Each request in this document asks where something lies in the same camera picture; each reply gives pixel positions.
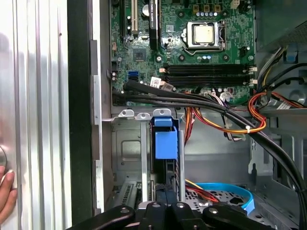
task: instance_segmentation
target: blue drive bracket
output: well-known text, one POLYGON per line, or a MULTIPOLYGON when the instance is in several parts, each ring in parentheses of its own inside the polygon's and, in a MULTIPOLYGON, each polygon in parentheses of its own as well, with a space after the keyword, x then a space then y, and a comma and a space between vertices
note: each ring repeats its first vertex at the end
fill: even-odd
POLYGON ((171 131, 155 132, 156 159, 172 160, 178 157, 178 131, 171 117, 155 117, 155 127, 170 127, 171 131))

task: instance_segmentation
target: aluminum panel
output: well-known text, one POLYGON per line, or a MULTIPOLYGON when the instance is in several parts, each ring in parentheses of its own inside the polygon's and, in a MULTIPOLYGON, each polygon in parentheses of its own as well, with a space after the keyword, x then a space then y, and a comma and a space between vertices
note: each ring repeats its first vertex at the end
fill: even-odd
POLYGON ((67 6, 0 2, 0 146, 16 171, 16 209, 1 227, 71 225, 67 6))

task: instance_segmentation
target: cpu socket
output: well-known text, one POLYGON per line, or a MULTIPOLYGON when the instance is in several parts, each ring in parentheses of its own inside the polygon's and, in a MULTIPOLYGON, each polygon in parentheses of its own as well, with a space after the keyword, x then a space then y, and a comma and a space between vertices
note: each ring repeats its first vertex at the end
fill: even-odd
POLYGON ((188 22, 181 38, 186 44, 187 50, 195 50, 195 52, 223 51, 225 49, 224 30, 224 21, 188 22))

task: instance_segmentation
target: sata port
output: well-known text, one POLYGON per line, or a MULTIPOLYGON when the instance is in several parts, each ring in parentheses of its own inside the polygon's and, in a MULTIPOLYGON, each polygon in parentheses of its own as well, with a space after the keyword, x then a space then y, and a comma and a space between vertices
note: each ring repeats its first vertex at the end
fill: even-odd
POLYGON ((128 80, 139 82, 139 72, 138 71, 128 71, 128 80))

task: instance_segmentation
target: finger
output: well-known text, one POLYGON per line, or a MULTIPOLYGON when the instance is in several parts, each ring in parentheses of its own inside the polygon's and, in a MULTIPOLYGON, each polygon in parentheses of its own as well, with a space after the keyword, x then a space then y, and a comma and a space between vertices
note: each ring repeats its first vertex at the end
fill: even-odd
POLYGON ((3 209, 5 202, 9 197, 9 193, 14 182, 14 177, 15 174, 13 172, 7 173, 0 186, 0 211, 3 209))
POLYGON ((4 175, 4 171, 5 171, 5 167, 4 166, 0 166, 0 181, 2 180, 2 177, 4 175))
POLYGON ((0 212, 0 225, 9 217, 13 212, 17 200, 17 190, 11 190, 8 200, 5 203, 3 210, 0 212))

